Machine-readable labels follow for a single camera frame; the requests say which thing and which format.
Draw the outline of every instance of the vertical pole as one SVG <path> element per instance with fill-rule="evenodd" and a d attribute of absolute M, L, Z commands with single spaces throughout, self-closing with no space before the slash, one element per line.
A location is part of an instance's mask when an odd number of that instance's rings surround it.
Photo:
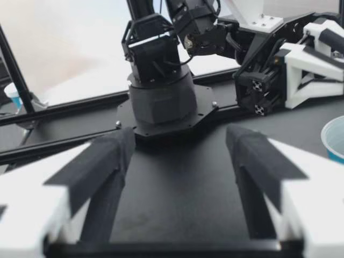
<path fill-rule="evenodd" d="M 34 108 L 31 103 L 31 95 L 25 83 L 22 73 L 18 67 L 16 59 L 12 53 L 10 45 L 6 39 L 6 36 L 0 26 L 0 49 L 3 55 L 3 61 L 6 64 L 8 72 L 15 84 L 19 97 L 23 102 L 24 108 L 27 113 L 34 113 Z"/>
<path fill-rule="evenodd" d="M 344 27 L 344 0 L 339 0 L 340 26 Z"/>

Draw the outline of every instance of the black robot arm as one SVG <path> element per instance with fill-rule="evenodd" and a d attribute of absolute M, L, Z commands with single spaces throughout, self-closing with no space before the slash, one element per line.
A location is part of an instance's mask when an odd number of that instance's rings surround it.
<path fill-rule="evenodd" d="M 166 0 L 175 32 L 190 56 L 218 54 L 235 57 L 242 51 L 235 42 L 237 26 L 228 26 L 215 21 L 221 11 L 221 2 L 216 0 Z"/>

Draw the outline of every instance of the black pole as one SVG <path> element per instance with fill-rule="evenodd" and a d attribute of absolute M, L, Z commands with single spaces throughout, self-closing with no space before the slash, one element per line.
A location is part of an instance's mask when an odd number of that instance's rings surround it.
<path fill-rule="evenodd" d="M 31 94 L 27 88 L 25 80 L 22 73 L 18 67 L 17 61 L 12 53 L 10 45 L 6 39 L 6 36 L 0 25 L 0 49 L 3 54 L 4 62 L 8 69 L 8 72 L 12 78 L 13 83 L 15 84 L 18 94 L 23 102 L 24 108 L 27 113 L 34 113 L 34 108 L 31 103 Z"/>
<path fill-rule="evenodd" d="M 155 13 L 153 0 L 127 0 L 132 20 L 138 20 Z"/>
<path fill-rule="evenodd" d="M 344 0 L 339 0 L 340 26 L 344 27 Z"/>

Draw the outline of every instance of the metal frame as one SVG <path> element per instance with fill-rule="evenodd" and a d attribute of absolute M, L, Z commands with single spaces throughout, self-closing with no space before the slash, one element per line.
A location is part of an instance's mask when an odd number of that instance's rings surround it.
<path fill-rule="evenodd" d="M 344 0 L 339 0 L 340 26 L 344 27 Z"/>
<path fill-rule="evenodd" d="M 204 244 L 109 244 L 54 245 L 47 258 L 302 258 L 303 243 L 276 240 Z"/>

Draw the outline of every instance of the white bracket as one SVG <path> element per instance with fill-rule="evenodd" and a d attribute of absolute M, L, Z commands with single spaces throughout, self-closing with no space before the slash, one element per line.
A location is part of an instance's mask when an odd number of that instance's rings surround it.
<path fill-rule="evenodd" d="M 283 180 L 281 212 L 267 200 L 277 237 L 304 240 L 305 258 L 340 258 L 344 253 L 344 166 L 269 139 L 307 179 Z"/>
<path fill-rule="evenodd" d="M 294 109 L 309 98 L 339 96 L 344 94 L 344 71 L 333 64 L 304 52 L 304 45 L 285 43 L 281 49 L 290 50 L 285 56 L 286 91 L 285 107 Z M 338 82 L 311 82 L 298 89 L 303 82 L 302 72 L 308 71 Z"/>
<path fill-rule="evenodd" d="M 334 33 L 338 34 L 339 36 L 344 37 L 343 28 L 333 20 L 326 20 L 322 24 L 308 23 L 303 28 L 303 31 L 305 35 L 310 35 L 314 37 L 314 46 L 316 51 L 321 52 L 327 56 L 330 56 L 331 47 L 327 46 L 325 43 L 319 40 L 321 33 L 326 29 L 329 29 Z"/>
<path fill-rule="evenodd" d="M 264 0 L 225 0 L 240 27 L 271 33 L 283 24 L 283 18 L 263 14 Z"/>

